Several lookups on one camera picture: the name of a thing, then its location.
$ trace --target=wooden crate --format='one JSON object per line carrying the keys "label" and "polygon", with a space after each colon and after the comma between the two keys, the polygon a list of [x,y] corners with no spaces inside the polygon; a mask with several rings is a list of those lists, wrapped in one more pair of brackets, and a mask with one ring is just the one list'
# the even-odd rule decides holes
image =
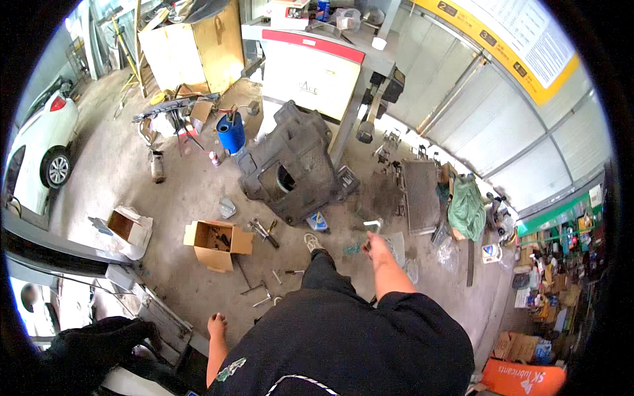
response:
{"label": "wooden crate", "polygon": [[139,41],[161,89],[224,93],[244,68],[238,0],[197,23],[142,31]]}

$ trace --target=alignment machine sign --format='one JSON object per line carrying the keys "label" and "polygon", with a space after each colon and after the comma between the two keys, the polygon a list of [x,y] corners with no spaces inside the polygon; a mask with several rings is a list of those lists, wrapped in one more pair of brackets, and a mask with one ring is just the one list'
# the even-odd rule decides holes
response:
{"label": "alignment machine sign", "polygon": [[477,41],[542,105],[579,66],[573,45],[538,0],[415,0]]}

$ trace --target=red stripe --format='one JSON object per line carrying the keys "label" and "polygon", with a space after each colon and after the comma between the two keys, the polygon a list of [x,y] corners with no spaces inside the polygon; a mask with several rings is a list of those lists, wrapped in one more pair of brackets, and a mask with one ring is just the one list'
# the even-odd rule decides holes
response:
{"label": "red stripe", "polygon": [[308,37],[302,34],[264,29],[262,30],[262,38],[265,40],[282,41],[289,44],[296,44],[298,46],[318,49],[319,51],[337,55],[359,64],[363,62],[363,58],[365,57],[364,53],[356,49],[352,49],[341,44],[334,43],[332,41],[316,39],[314,37]]}

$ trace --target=white car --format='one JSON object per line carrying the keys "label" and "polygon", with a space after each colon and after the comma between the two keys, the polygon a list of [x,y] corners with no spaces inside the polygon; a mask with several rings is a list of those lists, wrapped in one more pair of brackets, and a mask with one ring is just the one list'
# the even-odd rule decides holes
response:
{"label": "white car", "polygon": [[66,98],[68,85],[58,79],[34,101],[6,163],[4,199],[15,197],[21,207],[39,215],[46,209],[49,189],[64,185],[72,168],[68,149],[79,112]]}

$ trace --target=car wheel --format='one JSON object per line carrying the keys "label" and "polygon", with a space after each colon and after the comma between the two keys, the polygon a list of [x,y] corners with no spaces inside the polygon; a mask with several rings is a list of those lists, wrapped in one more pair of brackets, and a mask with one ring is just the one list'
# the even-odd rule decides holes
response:
{"label": "car wheel", "polygon": [[70,160],[64,151],[54,151],[44,166],[44,176],[50,188],[62,187],[70,176]]}

